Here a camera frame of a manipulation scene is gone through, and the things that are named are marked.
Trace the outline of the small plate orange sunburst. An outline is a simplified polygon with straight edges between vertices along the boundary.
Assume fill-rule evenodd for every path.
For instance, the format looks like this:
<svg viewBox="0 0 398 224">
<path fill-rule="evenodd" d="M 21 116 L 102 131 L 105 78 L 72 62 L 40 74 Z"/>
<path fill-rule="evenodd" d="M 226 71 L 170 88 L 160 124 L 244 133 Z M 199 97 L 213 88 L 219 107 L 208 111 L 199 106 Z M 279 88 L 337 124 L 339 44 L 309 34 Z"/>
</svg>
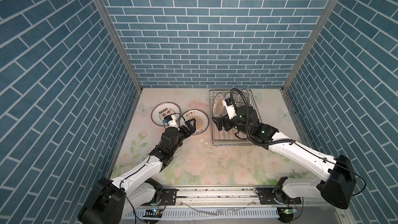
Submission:
<svg viewBox="0 0 398 224">
<path fill-rule="evenodd" d="M 209 127 L 208 116 L 200 110 L 188 110 L 184 112 L 179 120 L 179 124 L 183 125 L 186 121 L 189 121 L 191 124 L 193 124 L 191 119 L 195 119 L 196 131 L 194 132 L 194 135 L 204 133 Z"/>
</svg>

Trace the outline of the large plate green rim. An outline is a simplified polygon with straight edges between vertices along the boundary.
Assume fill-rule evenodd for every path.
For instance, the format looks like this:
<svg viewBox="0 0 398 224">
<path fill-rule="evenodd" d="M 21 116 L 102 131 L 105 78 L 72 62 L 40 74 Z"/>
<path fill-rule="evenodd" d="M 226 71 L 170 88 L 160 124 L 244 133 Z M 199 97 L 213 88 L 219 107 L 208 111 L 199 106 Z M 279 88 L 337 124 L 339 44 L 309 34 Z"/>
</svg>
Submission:
<svg viewBox="0 0 398 224">
<path fill-rule="evenodd" d="M 171 114 L 177 114 L 177 119 L 181 113 L 180 107 L 172 102 L 164 102 L 157 105 L 151 112 L 151 120 L 158 126 L 163 126 L 164 118 Z"/>
</svg>

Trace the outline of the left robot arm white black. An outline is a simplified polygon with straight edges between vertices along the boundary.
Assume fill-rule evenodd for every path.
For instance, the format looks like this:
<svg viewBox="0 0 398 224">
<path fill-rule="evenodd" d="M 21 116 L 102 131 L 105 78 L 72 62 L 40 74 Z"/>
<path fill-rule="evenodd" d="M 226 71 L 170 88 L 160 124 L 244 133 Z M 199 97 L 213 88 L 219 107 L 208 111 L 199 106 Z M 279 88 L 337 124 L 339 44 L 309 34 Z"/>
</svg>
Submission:
<svg viewBox="0 0 398 224">
<path fill-rule="evenodd" d="M 162 133 L 159 144 L 139 165 L 113 179 L 101 178 L 92 187 L 79 214 L 83 224 L 118 224 L 123 215 L 135 207 L 161 198 L 162 185 L 152 177 L 164 170 L 185 139 L 196 130 L 196 120 L 178 126 L 167 117 L 169 127 Z"/>
</svg>

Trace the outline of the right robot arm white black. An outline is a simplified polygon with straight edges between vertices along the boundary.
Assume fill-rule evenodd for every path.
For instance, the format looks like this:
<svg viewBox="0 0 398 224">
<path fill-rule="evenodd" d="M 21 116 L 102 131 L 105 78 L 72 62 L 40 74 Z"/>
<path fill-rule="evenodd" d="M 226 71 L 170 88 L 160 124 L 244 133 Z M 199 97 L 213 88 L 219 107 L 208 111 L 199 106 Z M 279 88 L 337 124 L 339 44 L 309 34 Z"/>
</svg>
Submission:
<svg viewBox="0 0 398 224">
<path fill-rule="evenodd" d="M 218 93 L 213 102 L 212 121 L 218 131 L 235 130 L 236 138 L 278 153 L 312 172 L 312 179 L 281 177 L 273 189 L 275 200 L 284 204 L 295 198 L 320 198 L 339 209 L 347 209 L 360 176 L 349 158 L 334 157 L 289 138 L 277 128 L 262 123 L 246 95 L 233 88 Z"/>
</svg>

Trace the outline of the left green circuit board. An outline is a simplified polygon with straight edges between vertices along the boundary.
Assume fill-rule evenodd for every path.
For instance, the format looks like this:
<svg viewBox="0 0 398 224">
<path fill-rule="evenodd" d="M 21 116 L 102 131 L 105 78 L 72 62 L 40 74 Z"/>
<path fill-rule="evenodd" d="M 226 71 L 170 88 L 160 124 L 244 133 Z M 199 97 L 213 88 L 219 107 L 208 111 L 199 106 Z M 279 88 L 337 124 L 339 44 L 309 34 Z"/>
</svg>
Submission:
<svg viewBox="0 0 398 224">
<path fill-rule="evenodd" d="M 162 218 L 163 209 L 146 209 L 143 214 L 143 219 Z"/>
</svg>

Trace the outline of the green circuit board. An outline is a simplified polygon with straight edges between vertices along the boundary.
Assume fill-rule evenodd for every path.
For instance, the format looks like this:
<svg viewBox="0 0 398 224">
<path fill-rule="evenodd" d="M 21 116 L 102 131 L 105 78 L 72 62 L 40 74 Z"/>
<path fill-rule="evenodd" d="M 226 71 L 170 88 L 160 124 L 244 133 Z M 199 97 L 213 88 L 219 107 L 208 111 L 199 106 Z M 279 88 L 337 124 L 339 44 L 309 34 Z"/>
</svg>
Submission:
<svg viewBox="0 0 398 224">
<path fill-rule="evenodd" d="M 295 208 L 292 207 L 279 207 L 278 208 L 278 214 L 280 217 L 282 216 L 294 216 L 294 214 L 297 212 Z"/>
<path fill-rule="evenodd" d="M 143 214 L 143 219 L 162 218 L 163 209 L 146 209 Z"/>
</svg>

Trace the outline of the right green circuit board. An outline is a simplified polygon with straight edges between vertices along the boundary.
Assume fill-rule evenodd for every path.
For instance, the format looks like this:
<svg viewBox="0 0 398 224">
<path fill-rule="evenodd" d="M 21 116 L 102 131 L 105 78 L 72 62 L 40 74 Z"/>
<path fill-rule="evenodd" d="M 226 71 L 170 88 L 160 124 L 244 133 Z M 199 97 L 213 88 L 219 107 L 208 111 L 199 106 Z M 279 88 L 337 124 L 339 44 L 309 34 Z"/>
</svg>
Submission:
<svg viewBox="0 0 398 224">
<path fill-rule="evenodd" d="M 282 216 L 294 216 L 294 214 L 297 212 L 295 208 L 292 207 L 279 207 L 278 208 L 278 214 L 280 217 Z"/>
</svg>

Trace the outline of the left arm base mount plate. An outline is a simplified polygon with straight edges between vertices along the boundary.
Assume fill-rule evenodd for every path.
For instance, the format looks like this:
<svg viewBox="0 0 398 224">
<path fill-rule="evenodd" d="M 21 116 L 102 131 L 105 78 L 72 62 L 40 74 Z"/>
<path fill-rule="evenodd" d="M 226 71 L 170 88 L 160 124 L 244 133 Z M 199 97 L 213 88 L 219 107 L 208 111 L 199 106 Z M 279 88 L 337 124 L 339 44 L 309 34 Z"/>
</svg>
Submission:
<svg viewBox="0 0 398 224">
<path fill-rule="evenodd" d="M 176 205 L 177 189 L 176 188 L 163 188 L 161 194 L 161 206 L 174 206 Z"/>
</svg>

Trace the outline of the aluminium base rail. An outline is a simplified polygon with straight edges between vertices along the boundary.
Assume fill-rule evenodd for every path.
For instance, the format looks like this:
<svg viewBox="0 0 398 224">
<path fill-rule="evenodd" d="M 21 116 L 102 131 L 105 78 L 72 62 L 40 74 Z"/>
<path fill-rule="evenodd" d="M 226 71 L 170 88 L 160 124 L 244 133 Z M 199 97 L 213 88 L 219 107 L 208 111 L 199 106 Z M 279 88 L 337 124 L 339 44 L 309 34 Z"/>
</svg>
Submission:
<svg viewBox="0 0 398 224">
<path fill-rule="evenodd" d="M 177 186 L 176 204 L 182 202 L 191 205 L 228 205 L 259 202 L 255 193 L 256 188 L 274 188 L 282 190 L 290 198 L 321 199 L 334 207 L 347 209 L 351 194 L 343 192 L 340 186 L 329 186 L 324 181 L 315 179 L 289 179 L 284 177 L 276 185 L 261 186 Z M 160 205 L 158 202 L 146 203 L 149 205 Z"/>
</svg>

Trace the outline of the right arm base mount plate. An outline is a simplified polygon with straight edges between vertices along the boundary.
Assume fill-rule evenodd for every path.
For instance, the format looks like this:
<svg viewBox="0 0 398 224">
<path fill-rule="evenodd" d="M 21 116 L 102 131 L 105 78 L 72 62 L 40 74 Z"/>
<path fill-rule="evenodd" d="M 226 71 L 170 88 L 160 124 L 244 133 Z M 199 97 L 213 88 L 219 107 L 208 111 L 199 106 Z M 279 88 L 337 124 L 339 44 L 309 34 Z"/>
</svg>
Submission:
<svg viewBox="0 0 398 224">
<path fill-rule="evenodd" d="M 275 190 L 274 188 L 268 188 L 268 187 L 263 187 L 263 188 L 256 188 L 255 193 L 258 195 L 260 203 L 262 205 L 266 204 L 288 204 L 288 203 L 293 203 L 293 204 L 301 204 L 302 199 L 301 198 L 290 198 L 288 197 L 282 190 Z"/>
</svg>

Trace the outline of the left aluminium corner post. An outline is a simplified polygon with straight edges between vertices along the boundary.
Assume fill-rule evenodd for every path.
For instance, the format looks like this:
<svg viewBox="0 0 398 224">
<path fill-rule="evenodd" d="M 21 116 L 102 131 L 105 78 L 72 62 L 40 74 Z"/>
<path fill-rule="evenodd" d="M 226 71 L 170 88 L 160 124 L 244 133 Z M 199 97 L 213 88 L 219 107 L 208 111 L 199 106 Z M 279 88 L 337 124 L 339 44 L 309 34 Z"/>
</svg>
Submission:
<svg viewBox="0 0 398 224">
<path fill-rule="evenodd" d="M 112 42 L 114 43 L 114 46 L 134 84 L 134 86 L 137 88 L 137 92 L 140 94 L 142 93 L 142 86 L 134 72 L 134 69 L 132 68 L 132 64 L 126 54 L 126 51 L 123 47 L 123 44 L 118 36 L 118 33 L 113 25 L 113 22 L 111 20 L 111 17 L 106 9 L 106 6 L 103 2 L 103 0 L 92 0 L 94 3 L 94 6 L 96 7 L 98 14 L 101 18 L 101 20 L 104 23 L 105 28 L 107 29 L 109 36 L 111 37 Z"/>
</svg>

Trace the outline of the aluminium corner post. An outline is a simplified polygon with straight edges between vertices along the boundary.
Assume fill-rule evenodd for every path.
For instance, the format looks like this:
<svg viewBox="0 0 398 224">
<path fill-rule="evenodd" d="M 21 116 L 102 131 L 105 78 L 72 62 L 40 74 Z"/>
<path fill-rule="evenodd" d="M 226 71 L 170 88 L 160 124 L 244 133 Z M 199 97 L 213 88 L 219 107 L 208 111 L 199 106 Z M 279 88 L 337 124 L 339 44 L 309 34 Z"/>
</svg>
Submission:
<svg viewBox="0 0 398 224">
<path fill-rule="evenodd" d="M 294 66 L 291 69 L 291 72 L 289 73 L 287 79 L 285 80 L 283 86 L 282 86 L 282 92 L 287 92 L 291 84 L 293 83 L 293 80 L 295 76 L 297 75 L 299 69 L 303 65 L 304 61 L 306 60 L 309 52 L 313 48 L 318 36 L 320 35 L 322 29 L 324 28 L 327 20 L 329 19 L 330 15 L 332 14 L 334 8 L 336 7 L 337 3 L 339 0 L 328 0 L 320 17 L 318 18 L 314 29 L 311 31 L 307 42 L 303 46 L 303 49 L 300 53 L 300 55 L 297 57 L 297 60 L 294 64 Z"/>
<path fill-rule="evenodd" d="M 103 2 L 103 0 L 92 0 L 94 3 L 94 6 L 96 7 L 98 14 L 101 18 L 101 20 L 104 23 L 105 28 L 107 29 L 109 36 L 111 37 L 112 42 L 114 43 L 114 46 L 134 84 L 134 86 L 137 88 L 137 92 L 140 94 L 142 93 L 142 86 L 134 72 L 134 69 L 132 68 L 132 64 L 126 54 L 126 51 L 123 47 L 123 44 L 118 36 L 118 33 L 113 25 L 113 22 L 111 20 L 111 17 L 106 9 L 106 6 Z"/>
</svg>

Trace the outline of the right aluminium corner post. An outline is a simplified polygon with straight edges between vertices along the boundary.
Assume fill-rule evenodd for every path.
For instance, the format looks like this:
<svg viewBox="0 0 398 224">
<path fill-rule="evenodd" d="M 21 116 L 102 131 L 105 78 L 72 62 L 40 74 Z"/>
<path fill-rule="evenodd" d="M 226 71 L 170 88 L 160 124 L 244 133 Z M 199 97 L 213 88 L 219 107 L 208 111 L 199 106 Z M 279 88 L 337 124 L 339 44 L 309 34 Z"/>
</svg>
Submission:
<svg viewBox="0 0 398 224">
<path fill-rule="evenodd" d="M 330 15 L 332 14 L 334 8 L 336 7 L 337 3 L 339 0 L 328 0 L 320 17 L 318 18 L 314 29 L 311 31 L 307 42 L 303 46 L 303 49 L 300 53 L 300 55 L 297 57 L 297 60 L 294 64 L 294 66 L 291 69 L 291 72 L 289 73 L 287 79 L 285 80 L 283 86 L 282 86 L 282 92 L 287 92 L 291 84 L 293 83 L 293 80 L 295 76 L 297 75 L 299 69 L 303 65 L 304 61 L 306 60 L 309 52 L 313 48 L 318 36 L 320 35 L 322 29 L 324 28 L 327 20 L 329 19 Z"/>
</svg>

